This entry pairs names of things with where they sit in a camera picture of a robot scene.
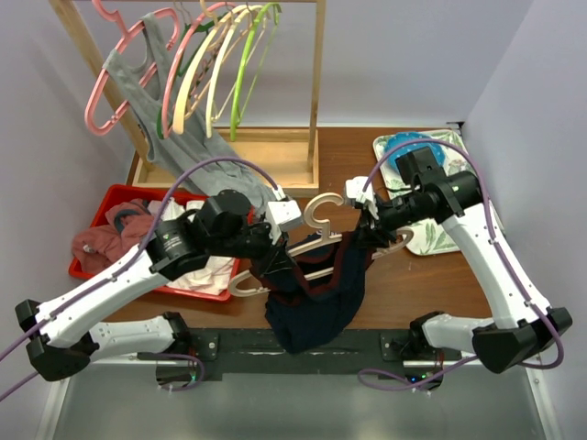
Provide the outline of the navy tank top red trim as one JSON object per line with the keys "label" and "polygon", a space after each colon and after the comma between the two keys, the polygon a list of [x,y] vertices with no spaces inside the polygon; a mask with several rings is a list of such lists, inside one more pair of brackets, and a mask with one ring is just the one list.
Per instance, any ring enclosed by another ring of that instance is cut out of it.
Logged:
{"label": "navy tank top red trim", "polygon": [[269,290],[265,318],[282,348],[290,354],[332,341],[353,320],[365,296],[366,271],[373,247],[359,242],[357,231],[341,240],[296,256],[296,266],[262,278]]}

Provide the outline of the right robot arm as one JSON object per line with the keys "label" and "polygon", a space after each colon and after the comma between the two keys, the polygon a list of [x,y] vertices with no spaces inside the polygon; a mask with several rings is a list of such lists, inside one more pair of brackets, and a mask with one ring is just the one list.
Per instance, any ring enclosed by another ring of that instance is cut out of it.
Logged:
{"label": "right robot arm", "polygon": [[477,169],[447,175],[423,141],[396,161],[409,192],[389,202],[377,199],[368,176],[357,201],[385,232],[433,219],[460,249],[482,287],[491,316],[456,317],[433,312],[411,323],[411,354],[431,359],[441,348],[472,353],[488,370],[502,373],[527,367],[528,359],[549,347],[564,359],[561,336],[573,324],[570,312],[554,307],[526,275],[494,222],[488,193]]}

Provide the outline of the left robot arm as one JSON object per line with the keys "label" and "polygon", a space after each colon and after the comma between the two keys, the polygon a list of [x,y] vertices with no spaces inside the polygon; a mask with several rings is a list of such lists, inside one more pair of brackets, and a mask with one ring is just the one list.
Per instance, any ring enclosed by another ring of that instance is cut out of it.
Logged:
{"label": "left robot arm", "polygon": [[49,302],[26,300],[16,308],[31,366],[46,381],[69,378],[91,363],[131,353],[187,359],[194,342],[178,313],[109,324],[105,318],[147,292],[201,270],[212,257],[273,263],[287,232],[302,224],[298,203],[269,201],[250,222],[242,193],[224,190],[179,217],[158,223],[152,236],[76,289]]}

